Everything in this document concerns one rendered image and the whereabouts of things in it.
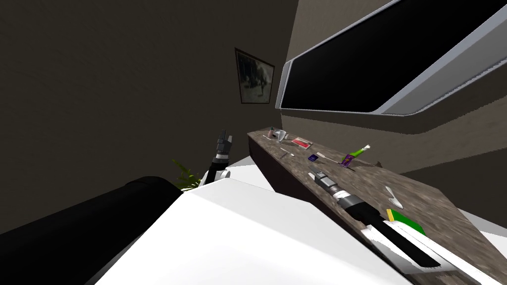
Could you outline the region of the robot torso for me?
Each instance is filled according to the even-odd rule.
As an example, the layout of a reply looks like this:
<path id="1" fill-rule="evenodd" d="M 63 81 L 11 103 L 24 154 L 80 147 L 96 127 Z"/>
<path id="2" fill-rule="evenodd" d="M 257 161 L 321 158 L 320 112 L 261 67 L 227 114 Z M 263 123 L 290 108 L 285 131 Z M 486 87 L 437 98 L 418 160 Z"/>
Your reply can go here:
<path id="1" fill-rule="evenodd" d="M 412 285 L 312 204 L 234 179 L 180 196 L 96 285 Z"/>

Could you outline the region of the brown wooden table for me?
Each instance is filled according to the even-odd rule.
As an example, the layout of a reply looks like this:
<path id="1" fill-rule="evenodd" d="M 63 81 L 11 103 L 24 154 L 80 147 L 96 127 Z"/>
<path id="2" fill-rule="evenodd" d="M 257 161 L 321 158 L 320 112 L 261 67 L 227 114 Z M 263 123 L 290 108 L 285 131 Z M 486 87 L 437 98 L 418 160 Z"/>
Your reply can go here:
<path id="1" fill-rule="evenodd" d="M 317 143 L 308 149 L 291 140 L 277 143 L 275 139 L 268 140 L 267 135 L 267 129 L 248 133 L 249 151 L 276 192 L 311 203 L 371 249 L 372 244 L 360 233 L 363 224 L 341 209 L 331 195 L 310 178 L 309 166 L 323 171 L 340 187 L 371 204 L 383 217 L 387 215 L 386 209 L 393 207 L 385 188 L 388 186 L 404 207 L 401 214 L 421 225 L 428 238 L 507 285 L 507 259 L 437 188 L 360 160 L 352 162 L 349 168 L 321 157 L 312 162 L 308 158 L 317 152 L 335 161 L 341 154 Z"/>

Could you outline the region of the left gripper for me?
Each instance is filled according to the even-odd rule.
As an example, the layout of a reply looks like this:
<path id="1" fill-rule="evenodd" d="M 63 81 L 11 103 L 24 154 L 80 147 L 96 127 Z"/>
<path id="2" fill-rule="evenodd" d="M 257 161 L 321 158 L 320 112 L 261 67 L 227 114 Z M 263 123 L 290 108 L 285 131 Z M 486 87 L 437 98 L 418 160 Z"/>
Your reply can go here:
<path id="1" fill-rule="evenodd" d="M 216 159 L 229 159 L 229 152 L 232 146 L 232 136 L 228 136 L 226 140 L 226 130 L 221 130 L 218 137 L 218 144 L 216 149 Z"/>

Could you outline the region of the green potted plant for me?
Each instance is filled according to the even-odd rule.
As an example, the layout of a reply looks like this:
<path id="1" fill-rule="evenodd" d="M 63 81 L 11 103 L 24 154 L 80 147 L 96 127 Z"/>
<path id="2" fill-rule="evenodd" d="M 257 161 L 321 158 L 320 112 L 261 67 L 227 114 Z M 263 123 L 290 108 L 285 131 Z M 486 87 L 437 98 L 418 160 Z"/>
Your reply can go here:
<path id="1" fill-rule="evenodd" d="M 178 168 L 181 170 L 181 174 L 176 179 L 175 182 L 172 182 L 174 186 L 176 186 L 178 189 L 180 189 L 183 192 L 193 190 L 197 188 L 200 183 L 201 179 L 199 178 L 199 175 L 197 176 L 191 174 L 191 170 L 185 168 L 181 163 L 177 162 L 175 159 L 172 159 L 172 162 L 178 166 Z"/>

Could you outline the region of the green bottle with purple label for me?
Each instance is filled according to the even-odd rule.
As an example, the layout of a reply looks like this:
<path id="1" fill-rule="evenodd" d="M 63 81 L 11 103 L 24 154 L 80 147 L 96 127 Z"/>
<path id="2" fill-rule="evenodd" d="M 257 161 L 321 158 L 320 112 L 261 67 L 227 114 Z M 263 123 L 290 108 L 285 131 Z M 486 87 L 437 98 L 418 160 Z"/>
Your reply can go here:
<path id="1" fill-rule="evenodd" d="M 348 167 L 349 164 L 355 159 L 357 158 L 359 155 L 361 155 L 364 151 L 368 150 L 370 148 L 370 145 L 366 145 L 365 147 L 359 149 L 358 151 L 355 151 L 355 152 L 350 152 L 349 154 L 347 154 L 342 162 L 340 163 L 341 166 L 343 167 Z"/>

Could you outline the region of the dark framed wall picture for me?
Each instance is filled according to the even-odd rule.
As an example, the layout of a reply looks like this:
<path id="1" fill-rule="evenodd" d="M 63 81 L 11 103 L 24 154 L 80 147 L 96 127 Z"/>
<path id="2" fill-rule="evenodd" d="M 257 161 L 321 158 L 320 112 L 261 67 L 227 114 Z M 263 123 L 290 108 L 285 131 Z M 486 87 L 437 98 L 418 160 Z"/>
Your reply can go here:
<path id="1" fill-rule="evenodd" d="M 235 48 L 235 60 L 242 104 L 269 104 L 275 66 Z"/>

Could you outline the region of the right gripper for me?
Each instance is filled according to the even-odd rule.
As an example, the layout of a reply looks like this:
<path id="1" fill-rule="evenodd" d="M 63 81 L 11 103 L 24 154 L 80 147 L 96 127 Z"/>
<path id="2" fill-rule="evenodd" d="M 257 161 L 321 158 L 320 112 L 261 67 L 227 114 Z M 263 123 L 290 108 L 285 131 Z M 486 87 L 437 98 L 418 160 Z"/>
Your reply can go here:
<path id="1" fill-rule="evenodd" d="M 308 175 L 316 181 L 316 183 L 323 188 L 327 193 L 337 193 L 338 185 L 336 182 L 332 181 L 329 177 L 323 177 L 323 172 L 317 169 L 314 166 L 309 166 L 309 168 L 314 172 L 308 173 Z"/>

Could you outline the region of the green and yellow book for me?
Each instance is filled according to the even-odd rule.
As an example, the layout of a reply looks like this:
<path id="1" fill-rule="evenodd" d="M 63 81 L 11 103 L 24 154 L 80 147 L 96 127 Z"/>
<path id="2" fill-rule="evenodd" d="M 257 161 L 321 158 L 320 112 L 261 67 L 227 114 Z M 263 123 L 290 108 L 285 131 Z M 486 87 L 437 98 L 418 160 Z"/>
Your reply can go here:
<path id="1" fill-rule="evenodd" d="M 401 223 L 404 223 L 406 224 L 407 226 L 415 229 L 416 231 L 420 232 L 422 235 L 426 235 L 426 233 L 424 232 L 424 229 L 422 228 L 421 225 L 419 225 L 418 223 L 414 222 L 413 220 L 410 220 L 409 218 L 407 218 L 406 216 L 402 215 L 400 212 L 394 210 L 394 209 L 386 209 L 386 213 L 387 213 L 387 216 L 388 216 L 388 219 L 390 222 L 401 222 Z"/>

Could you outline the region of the black television with grey frame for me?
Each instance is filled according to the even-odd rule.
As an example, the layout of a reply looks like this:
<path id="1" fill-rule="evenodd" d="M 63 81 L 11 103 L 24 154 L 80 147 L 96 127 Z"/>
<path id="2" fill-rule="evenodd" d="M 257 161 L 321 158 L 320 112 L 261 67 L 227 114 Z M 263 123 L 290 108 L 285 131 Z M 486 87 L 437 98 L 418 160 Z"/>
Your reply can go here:
<path id="1" fill-rule="evenodd" d="M 410 116 L 507 63 L 507 0 L 392 0 L 289 60 L 276 108 Z"/>

